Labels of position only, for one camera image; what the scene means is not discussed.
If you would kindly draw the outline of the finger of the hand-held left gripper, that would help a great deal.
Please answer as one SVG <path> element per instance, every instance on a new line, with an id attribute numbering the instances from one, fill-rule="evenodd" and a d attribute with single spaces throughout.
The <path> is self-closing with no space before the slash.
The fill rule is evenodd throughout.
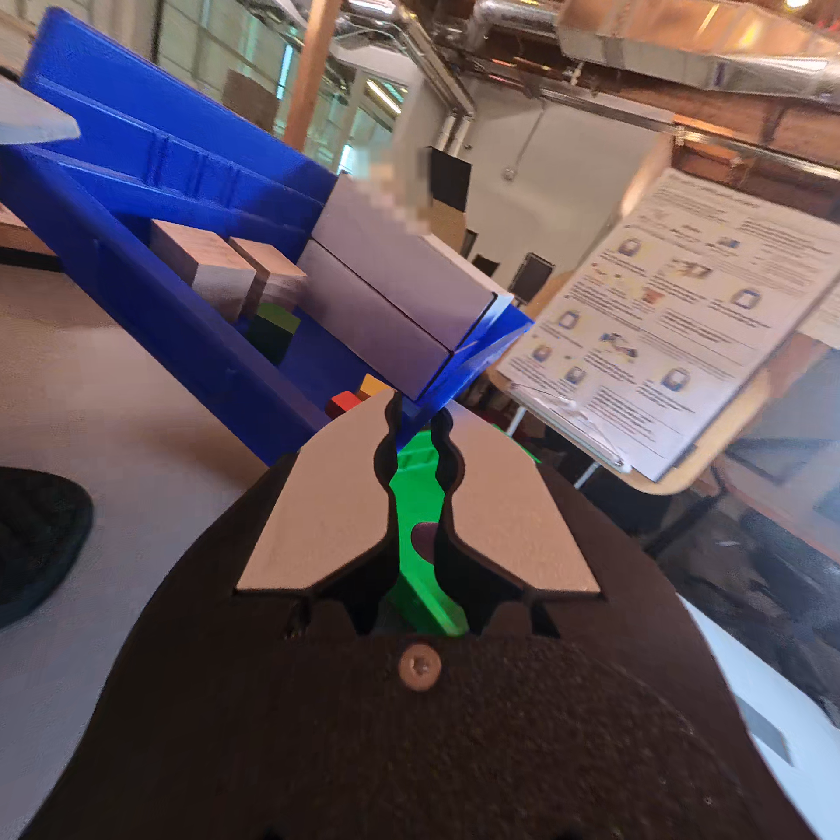
<path id="1" fill-rule="evenodd" d="M 77 121 L 47 101 L 1 78 L 1 145 L 45 144 L 80 138 Z"/>

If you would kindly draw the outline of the black wall panel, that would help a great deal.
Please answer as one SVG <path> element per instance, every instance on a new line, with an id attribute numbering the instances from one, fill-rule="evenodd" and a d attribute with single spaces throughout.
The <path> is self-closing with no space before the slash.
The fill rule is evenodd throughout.
<path id="1" fill-rule="evenodd" d="M 433 146 L 426 149 L 427 189 L 432 201 L 464 214 L 472 166 Z"/>

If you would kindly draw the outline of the black textured pad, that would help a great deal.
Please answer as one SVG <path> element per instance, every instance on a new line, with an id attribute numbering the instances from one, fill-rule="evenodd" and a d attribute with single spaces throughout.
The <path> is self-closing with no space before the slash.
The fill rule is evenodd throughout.
<path id="1" fill-rule="evenodd" d="M 32 469 L 1 468 L 1 628 L 51 597 L 77 561 L 93 524 L 76 482 Z"/>

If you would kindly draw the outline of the printed instruction sheet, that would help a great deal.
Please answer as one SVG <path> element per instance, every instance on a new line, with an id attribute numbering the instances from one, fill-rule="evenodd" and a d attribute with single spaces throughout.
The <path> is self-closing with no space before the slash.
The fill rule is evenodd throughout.
<path id="1" fill-rule="evenodd" d="M 659 483 L 838 281 L 838 225 L 665 170 L 499 363 L 511 398 Z"/>

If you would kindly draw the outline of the blue plastic bin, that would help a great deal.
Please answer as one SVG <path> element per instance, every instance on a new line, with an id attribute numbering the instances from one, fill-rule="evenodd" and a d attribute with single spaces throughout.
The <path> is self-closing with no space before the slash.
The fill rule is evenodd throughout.
<path id="1" fill-rule="evenodd" d="M 365 374 L 395 375 L 302 313 L 279 365 L 154 255 L 152 221 L 301 257 L 339 177 L 60 7 L 22 89 L 80 138 L 2 147 L 2 203 L 65 272 L 268 466 L 328 422 Z"/>

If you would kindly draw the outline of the green plastic bin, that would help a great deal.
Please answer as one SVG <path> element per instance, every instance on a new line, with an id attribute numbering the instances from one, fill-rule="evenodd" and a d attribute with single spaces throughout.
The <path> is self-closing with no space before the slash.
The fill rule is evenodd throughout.
<path id="1" fill-rule="evenodd" d="M 399 451 L 391 482 L 400 538 L 400 575 L 387 600 L 410 630 L 457 637 L 468 632 L 464 611 L 441 590 L 433 566 L 412 543 L 415 526 L 438 520 L 443 507 L 445 494 L 436 478 L 437 467 L 438 452 L 430 428 L 425 427 Z"/>

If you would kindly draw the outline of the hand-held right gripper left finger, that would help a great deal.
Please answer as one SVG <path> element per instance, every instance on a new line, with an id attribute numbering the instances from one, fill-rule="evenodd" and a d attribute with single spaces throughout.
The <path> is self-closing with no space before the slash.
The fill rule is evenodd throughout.
<path id="1" fill-rule="evenodd" d="M 402 397 L 391 387 L 333 419 L 304 444 L 236 584 L 238 594 L 315 595 L 386 537 L 389 446 Z"/>

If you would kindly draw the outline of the white cardboard mailer box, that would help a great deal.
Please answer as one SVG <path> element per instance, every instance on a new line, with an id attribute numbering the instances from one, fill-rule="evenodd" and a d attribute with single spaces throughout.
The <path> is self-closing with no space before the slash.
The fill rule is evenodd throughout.
<path id="1" fill-rule="evenodd" d="M 452 353 L 313 239 L 298 266 L 307 277 L 299 309 L 405 396 L 420 398 Z"/>
<path id="2" fill-rule="evenodd" d="M 311 239 L 448 350 L 510 307 L 512 295 L 370 182 L 341 174 Z"/>

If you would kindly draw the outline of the green cube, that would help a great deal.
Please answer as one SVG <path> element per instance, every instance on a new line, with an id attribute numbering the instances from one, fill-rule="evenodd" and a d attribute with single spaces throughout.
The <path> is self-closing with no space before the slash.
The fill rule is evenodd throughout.
<path id="1" fill-rule="evenodd" d="M 292 311 L 271 302 L 261 302 L 251 319 L 245 339 L 275 367 L 284 360 L 301 320 Z"/>

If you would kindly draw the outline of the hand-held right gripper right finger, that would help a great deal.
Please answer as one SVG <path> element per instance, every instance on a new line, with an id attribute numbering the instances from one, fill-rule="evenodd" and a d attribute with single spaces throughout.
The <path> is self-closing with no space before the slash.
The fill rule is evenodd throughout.
<path id="1" fill-rule="evenodd" d="M 442 523 L 454 548 L 525 595 L 601 593 L 525 449 L 456 402 L 435 417 L 433 441 L 444 492 Z"/>

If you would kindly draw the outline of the silver ventilation duct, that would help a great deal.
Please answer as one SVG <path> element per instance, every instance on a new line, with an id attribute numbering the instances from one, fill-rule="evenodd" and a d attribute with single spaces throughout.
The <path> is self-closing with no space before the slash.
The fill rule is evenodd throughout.
<path id="1" fill-rule="evenodd" d="M 751 3 L 569 1 L 563 56 L 694 88 L 837 107 L 838 37 Z"/>

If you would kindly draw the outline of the black monitor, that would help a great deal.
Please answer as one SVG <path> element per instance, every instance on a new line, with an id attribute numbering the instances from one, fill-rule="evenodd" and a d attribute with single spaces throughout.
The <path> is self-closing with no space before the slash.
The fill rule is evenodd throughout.
<path id="1" fill-rule="evenodd" d="M 548 260 L 528 252 L 517 269 L 509 286 L 510 294 L 518 307 L 523 307 L 543 288 L 554 272 L 555 265 Z"/>

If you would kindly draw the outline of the instruction sheet on stand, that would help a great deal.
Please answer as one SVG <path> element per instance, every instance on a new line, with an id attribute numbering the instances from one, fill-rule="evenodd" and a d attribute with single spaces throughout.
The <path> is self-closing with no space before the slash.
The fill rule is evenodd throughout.
<path id="1" fill-rule="evenodd" d="M 728 133 L 712 131 L 708 123 L 678 122 L 670 140 L 658 142 L 627 188 L 621 209 L 629 210 L 651 182 L 671 164 L 677 170 L 737 188 L 818 218 L 838 220 L 838 168 L 792 154 L 765 149 Z M 633 471 L 621 474 L 605 466 L 631 488 L 648 495 L 673 496 L 701 478 L 730 443 L 774 400 L 781 398 L 813 365 L 838 347 L 838 321 L 826 334 L 828 342 L 799 327 L 778 352 L 759 369 L 743 392 L 721 412 L 693 447 L 660 481 Z"/>

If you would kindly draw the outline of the wooden post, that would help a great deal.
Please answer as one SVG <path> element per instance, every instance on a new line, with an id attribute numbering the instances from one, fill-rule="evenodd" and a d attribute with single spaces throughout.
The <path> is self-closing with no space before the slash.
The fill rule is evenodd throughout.
<path id="1" fill-rule="evenodd" d="M 313 1 L 310 5 L 283 133 L 283 142 L 301 153 L 305 151 L 322 74 L 342 4 L 342 1 Z"/>

